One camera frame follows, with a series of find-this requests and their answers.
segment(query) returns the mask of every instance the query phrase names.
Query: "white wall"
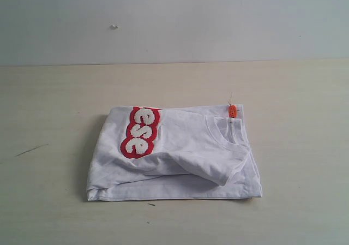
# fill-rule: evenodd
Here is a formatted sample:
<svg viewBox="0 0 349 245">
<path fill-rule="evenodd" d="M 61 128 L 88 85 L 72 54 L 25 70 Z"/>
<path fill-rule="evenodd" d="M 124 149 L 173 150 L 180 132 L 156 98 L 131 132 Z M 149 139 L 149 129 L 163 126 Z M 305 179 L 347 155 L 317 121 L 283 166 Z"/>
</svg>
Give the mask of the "white wall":
<svg viewBox="0 0 349 245">
<path fill-rule="evenodd" d="M 349 57 L 348 9 L 349 0 L 0 0 L 0 64 Z"/>
</svg>

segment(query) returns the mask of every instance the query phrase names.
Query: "red logo patch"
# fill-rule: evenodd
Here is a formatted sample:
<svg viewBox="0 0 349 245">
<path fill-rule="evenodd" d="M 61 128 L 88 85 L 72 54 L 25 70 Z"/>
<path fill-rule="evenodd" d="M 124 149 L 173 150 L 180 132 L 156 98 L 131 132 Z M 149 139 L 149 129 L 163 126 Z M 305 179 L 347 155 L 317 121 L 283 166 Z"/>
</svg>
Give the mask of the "red logo patch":
<svg viewBox="0 0 349 245">
<path fill-rule="evenodd" d="M 158 109 L 150 107 L 133 107 L 130 124 L 126 129 L 126 139 L 121 143 L 121 152 L 126 158 L 138 159 L 151 154 L 153 141 L 158 134 L 160 121 Z"/>
</svg>

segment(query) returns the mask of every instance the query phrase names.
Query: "white t-shirt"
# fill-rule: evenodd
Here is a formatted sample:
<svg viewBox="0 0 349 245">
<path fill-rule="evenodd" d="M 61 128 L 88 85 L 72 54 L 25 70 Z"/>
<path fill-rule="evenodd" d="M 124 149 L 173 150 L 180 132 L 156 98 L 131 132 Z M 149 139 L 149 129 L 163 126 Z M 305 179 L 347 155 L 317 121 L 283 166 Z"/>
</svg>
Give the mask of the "white t-shirt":
<svg viewBox="0 0 349 245">
<path fill-rule="evenodd" d="M 237 118 L 228 117 L 227 105 L 112 109 L 91 163 L 88 200 L 261 196 L 242 106 L 237 108 Z M 245 183 L 253 185 L 253 191 L 233 196 L 224 192 L 224 187 L 230 186 L 242 172 Z M 188 189 L 188 182 L 182 182 L 186 178 L 193 183 L 201 181 L 213 191 L 212 196 L 208 191 L 201 193 L 203 186 Z M 170 183 L 170 189 L 176 186 L 174 191 L 166 188 L 166 182 Z M 218 190 L 222 187 L 223 193 L 220 193 Z"/>
</svg>

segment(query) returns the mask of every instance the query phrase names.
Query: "orange tag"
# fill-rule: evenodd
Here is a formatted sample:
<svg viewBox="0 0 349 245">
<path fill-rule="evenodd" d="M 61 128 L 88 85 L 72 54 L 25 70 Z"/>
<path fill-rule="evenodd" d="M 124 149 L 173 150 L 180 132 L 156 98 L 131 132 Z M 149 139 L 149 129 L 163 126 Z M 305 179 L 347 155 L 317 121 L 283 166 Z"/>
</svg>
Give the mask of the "orange tag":
<svg viewBox="0 0 349 245">
<path fill-rule="evenodd" d="M 229 118 L 236 118 L 238 116 L 238 110 L 235 105 L 229 106 Z"/>
</svg>

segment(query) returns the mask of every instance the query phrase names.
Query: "dark mark on table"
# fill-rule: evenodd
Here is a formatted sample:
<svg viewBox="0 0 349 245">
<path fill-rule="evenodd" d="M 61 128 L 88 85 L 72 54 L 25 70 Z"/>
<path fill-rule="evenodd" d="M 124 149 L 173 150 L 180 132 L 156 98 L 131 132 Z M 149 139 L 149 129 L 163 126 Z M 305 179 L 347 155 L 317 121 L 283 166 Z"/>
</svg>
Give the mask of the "dark mark on table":
<svg viewBox="0 0 349 245">
<path fill-rule="evenodd" d="M 18 157 L 18 156 L 20 156 L 20 155 L 23 155 L 23 154 L 25 154 L 25 153 L 27 153 L 27 152 L 30 152 L 30 151 L 36 150 L 36 149 L 38 149 L 38 148 L 41 148 L 41 147 L 47 146 L 47 145 L 48 145 L 48 144 L 43 144 L 43 145 L 40 145 L 40 146 L 36 146 L 35 148 L 31 148 L 30 150 L 27 150 L 27 151 L 24 151 L 24 152 L 22 152 L 22 153 L 20 153 L 20 154 L 17 154 L 17 155 L 16 155 L 16 157 Z"/>
</svg>

